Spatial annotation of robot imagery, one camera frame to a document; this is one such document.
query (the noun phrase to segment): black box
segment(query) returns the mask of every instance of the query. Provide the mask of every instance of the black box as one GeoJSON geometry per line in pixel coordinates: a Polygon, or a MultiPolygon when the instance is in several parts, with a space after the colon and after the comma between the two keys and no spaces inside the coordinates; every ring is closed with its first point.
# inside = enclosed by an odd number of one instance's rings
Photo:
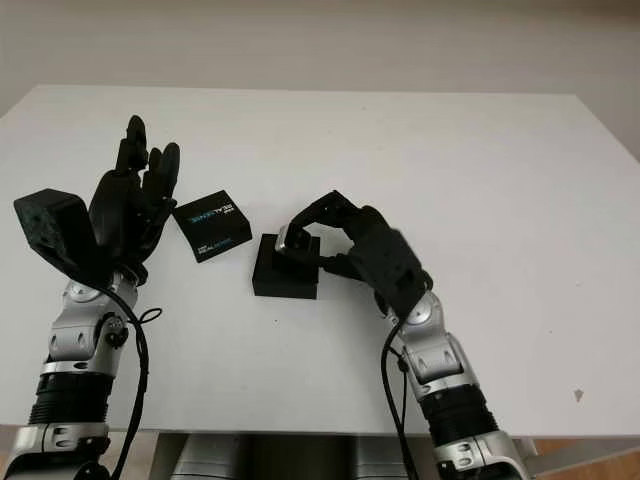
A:
{"type": "MultiPolygon", "coordinates": [[[[270,233],[262,235],[253,270],[253,293],[263,297],[315,299],[318,267],[289,262],[275,251],[277,238],[270,233]]],[[[320,255],[320,237],[311,237],[310,254],[320,255]]]]}
{"type": "Polygon", "coordinates": [[[249,221],[224,190],[173,211],[198,263],[251,240],[249,221]]]}

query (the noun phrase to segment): black cable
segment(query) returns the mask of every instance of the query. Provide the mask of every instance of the black cable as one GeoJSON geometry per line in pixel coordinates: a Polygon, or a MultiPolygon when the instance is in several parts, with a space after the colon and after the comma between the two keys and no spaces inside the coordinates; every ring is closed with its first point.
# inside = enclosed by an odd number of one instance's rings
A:
{"type": "Polygon", "coordinates": [[[403,372],[403,386],[402,386],[402,431],[404,432],[405,420],[407,418],[407,372],[403,372]]]}
{"type": "Polygon", "coordinates": [[[133,439],[138,432],[138,427],[140,426],[140,420],[142,419],[142,408],[144,406],[144,395],[147,391],[147,380],[149,378],[149,347],[147,345],[147,338],[145,337],[142,325],[158,318],[162,314],[162,309],[150,308],[142,314],[140,319],[138,319],[127,302],[125,302],[124,299],[113,290],[101,287],[100,285],[91,285],[86,281],[81,281],[80,283],[84,283],[88,287],[98,290],[100,293],[103,293],[111,300],[113,300],[127,316],[128,323],[133,326],[133,329],[136,332],[136,350],[138,351],[138,358],[140,360],[140,377],[138,378],[138,390],[136,391],[133,409],[131,410],[131,419],[129,420],[127,433],[124,437],[122,450],[120,451],[120,456],[118,457],[118,463],[116,464],[115,468],[113,469],[113,473],[111,474],[111,480],[119,480],[120,475],[122,474],[122,470],[124,469],[124,465],[127,461],[127,456],[129,455],[131,443],[133,442],[133,439]]]}
{"type": "Polygon", "coordinates": [[[409,366],[407,365],[407,362],[405,362],[404,358],[402,358],[402,355],[400,355],[400,353],[398,353],[398,351],[395,348],[390,346],[389,352],[393,353],[396,356],[396,358],[398,359],[398,369],[403,373],[402,375],[402,381],[403,381],[402,415],[401,415],[402,420],[400,421],[400,425],[402,426],[402,431],[404,431],[405,419],[407,417],[407,371],[409,370],[409,366]]]}
{"type": "Polygon", "coordinates": [[[384,394],[387,397],[387,403],[389,404],[389,410],[393,417],[393,423],[396,426],[396,432],[398,434],[398,440],[400,441],[400,450],[402,451],[402,459],[407,470],[407,475],[410,480],[419,480],[418,472],[416,470],[415,463],[413,462],[413,456],[407,443],[407,437],[404,434],[404,423],[400,422],[398,416],[398,410],[393,400],[393,394],[391,393],[391,387],[389,386],[389,372],[387,371],[387,357],[389,352],[393,351],[394,355],[398,355],[398,352],[391,346],[394,338],[404,325],[404,320],[398,321],[398,323],[391,329],[387,336],[384,345],[382,346],[382,354],[380,355],[380,370],[382,373],[382,386],[384,388],[384,394]]]}

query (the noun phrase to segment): black block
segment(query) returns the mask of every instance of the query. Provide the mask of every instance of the black block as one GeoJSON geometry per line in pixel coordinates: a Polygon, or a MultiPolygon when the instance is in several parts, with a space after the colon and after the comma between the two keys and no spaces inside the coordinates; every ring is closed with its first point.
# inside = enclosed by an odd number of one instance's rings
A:
{"type": "MultiPolygon", "coordinates": [[[[287,261],[275,251],[277,235],[265,233],[260,240],[253,270],[253,293],[263,297],[315,299],[318,293],[318,267],[287,261]]],[[[311,238],[310,255],[320,254],[320,237],[311,238]]]]}
{"type": "Polygon", "coordinates": [[[249,221],[221,190],[173,211],[198,263],[251,240],[249,221]]]}

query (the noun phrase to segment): white tabletop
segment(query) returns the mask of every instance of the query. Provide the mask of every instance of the white tabletop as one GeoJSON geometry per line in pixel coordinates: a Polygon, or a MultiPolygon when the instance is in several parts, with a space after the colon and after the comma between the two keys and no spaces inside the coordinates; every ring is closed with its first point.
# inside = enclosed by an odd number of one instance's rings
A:
{"type": "MultiPolygon", "coordinates": [[[[0,120],[0,423],[28,418],[65,284],[11,202],[44,187],[88,202],[133,113],[151,145],[180,144],[176,198],[226,189],[254,235],[197,264],[168,222],[137,305],[165,310],[146,329],[143,428],[393,431],[389,326],[366,286],[321,273],[315,301],[252,293],[261,233],[336,188],[403,231],[502,428],[640,433],[640,168],[576,97],[77,86],[36,88],[0,120]]],[[[129,344],[113,427],[137,375],[129,344]]],[[[408,430],[426,431],[409,404],[408,430]]]]}

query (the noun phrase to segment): silver metal joint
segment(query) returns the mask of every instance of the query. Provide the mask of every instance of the silver metal joint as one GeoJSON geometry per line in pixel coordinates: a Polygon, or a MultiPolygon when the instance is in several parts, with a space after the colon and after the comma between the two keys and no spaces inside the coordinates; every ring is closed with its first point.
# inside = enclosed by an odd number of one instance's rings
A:
{"type": "MultiPolygon", "coordinates": [[[[387,318],[398,322],[392,311],[387,318]]],[[[439,390],[477,383],[460,343],[445,330],[442,303],[433,292],[422,296],[398,337],[418,401],[439,390]]]]}
{"type": "Polygon", "coordinates": [[[459,472],[504,463],[511,474],[505,480],[530,478],[513,440],[503,431],[457,440],[437,447],[434,453],[438,463],[449,463],[459,472]]]}

